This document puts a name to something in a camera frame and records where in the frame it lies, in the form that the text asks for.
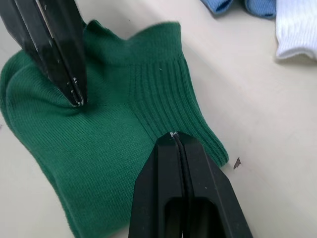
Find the knit fabric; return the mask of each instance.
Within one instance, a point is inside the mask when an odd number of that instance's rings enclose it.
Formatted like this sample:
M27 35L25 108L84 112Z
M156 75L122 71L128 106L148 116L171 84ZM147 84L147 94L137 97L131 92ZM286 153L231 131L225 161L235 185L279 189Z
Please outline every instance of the knit fabric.
M183 131L222 166L181 48L165 23L123 40L98 22L84 31L88 104L72 107L25 53L0 80L1 112L56 191L77 238L105 238L129 223L135 179L157 138Z
M305 54L317 60L317 0L277 0L276 56Z
M201 0L213 14L229 9L233 0ZM272 18L276 15L276 0L244 0L246 10L255 16Z

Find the clothing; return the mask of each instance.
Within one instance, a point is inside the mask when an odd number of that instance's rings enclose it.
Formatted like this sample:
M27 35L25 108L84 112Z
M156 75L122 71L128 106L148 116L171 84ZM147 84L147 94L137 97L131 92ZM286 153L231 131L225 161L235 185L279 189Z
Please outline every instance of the clothing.
M129 223L135 179L157 138L183 131L222 166L182 53L180 26L123 40L98 22L84 31L88 104L72 107L23 52L1 73L0 109L56 191L77 238L105 238Z
M276 8L277 58L317 59L317 0L277 0Z
M201 0L213 14L229 9L233 0ZM255 16L272 18L276 15L276 0L244 0L246 10Z

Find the white surface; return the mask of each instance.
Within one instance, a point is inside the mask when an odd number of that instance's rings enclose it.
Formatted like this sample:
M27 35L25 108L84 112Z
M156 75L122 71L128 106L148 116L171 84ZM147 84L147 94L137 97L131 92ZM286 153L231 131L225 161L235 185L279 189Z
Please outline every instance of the white surface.
M317 60L317 0L277 0L276 56L306 54Z
M217 19L199 0L79 0L79 7L85 20L124 38L179 20L199 104L229 153L223 171L254 237L317 237L316 62L275 62L274 22L237 6ZM3 64L19 47L1 24L0 32ZM72 237L53 189L5 125L0 191L0 237ZM116 236L126 237L127 229Z

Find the sock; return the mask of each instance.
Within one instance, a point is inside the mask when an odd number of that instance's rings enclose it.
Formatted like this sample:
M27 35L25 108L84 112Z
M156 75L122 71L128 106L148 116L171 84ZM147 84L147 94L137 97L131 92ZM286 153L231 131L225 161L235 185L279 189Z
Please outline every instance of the sock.
M201 0L213 14L221 14L229 9L233 0ZM245 0L249 13L258 17L272 18L276 15L276 0Z
M276 57L305 54L317 59L317 1L277 0L276 11Z
M88 104L74 108L23 52L1 73L0 108L56 191L76 238L105 238L129 223L135 179L156 139L183 131L222 166L184 59L180 26L123 40L98 22L84 31Z
M245 0L245 6L249 13L263 18L276 16L276 0Z

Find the green sock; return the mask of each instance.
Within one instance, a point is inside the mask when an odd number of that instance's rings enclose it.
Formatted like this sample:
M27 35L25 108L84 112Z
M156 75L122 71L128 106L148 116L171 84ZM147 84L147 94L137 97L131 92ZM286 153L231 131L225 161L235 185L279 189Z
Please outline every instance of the green sock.
M105 238L129 223L134 181L156 139L183 131L211 158L228 155L207 126L184 59L180 26L123 40L85 29L88 104L74 108L23 52L3 68L0 107L54 187L77 238Z

